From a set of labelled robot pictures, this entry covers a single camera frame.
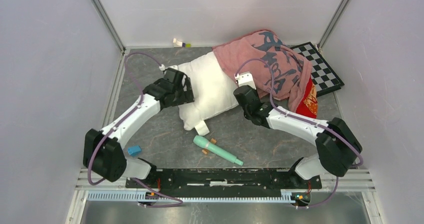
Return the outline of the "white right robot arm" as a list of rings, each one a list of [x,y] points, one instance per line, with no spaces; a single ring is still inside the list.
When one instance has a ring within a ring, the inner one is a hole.
[[[254,125],[287,132],[316,147],[316,154],[301,158],[291,167],[288,179],[293,187],[301,188],[326,172],[343,177],[360,159],[362,146],[342,119],[317,120],[290,112],[261,101],[257,90],[248,85],[236,88],[233,95],[244,117]]]

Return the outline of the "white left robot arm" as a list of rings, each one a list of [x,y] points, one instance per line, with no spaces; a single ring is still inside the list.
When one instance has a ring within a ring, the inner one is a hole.
[[[191,79],[175,68],[166,68],[163,77],[146,86],[137,100],[116,120],[101,130],[85,134],[83,165],[101,181],[137,178],[144,187],[157,182],[152,164],[126,157],[124,148],[132,136],[153,116],[168,107],[194,102]]]

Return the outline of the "white pillow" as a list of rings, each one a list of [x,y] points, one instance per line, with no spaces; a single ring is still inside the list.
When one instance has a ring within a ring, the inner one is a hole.
[[[222,71],[213,52],[171,68],[184,72],[192,85],[194,102],[179,105],[185,130],[195,129],[198,135],[205,136],[210,131],[205,123],[207,119],[238,105],[233,95],[236,84]]]

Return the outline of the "pink red patterned pillowcase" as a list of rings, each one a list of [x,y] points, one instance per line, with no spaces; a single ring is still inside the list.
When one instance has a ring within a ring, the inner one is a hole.
[[[258,94],[287,100],[294,113],[317,117],[318,101],[312,63],[285,45],[271,30],[258,30],[212,48],[224,73],[250,72]]]

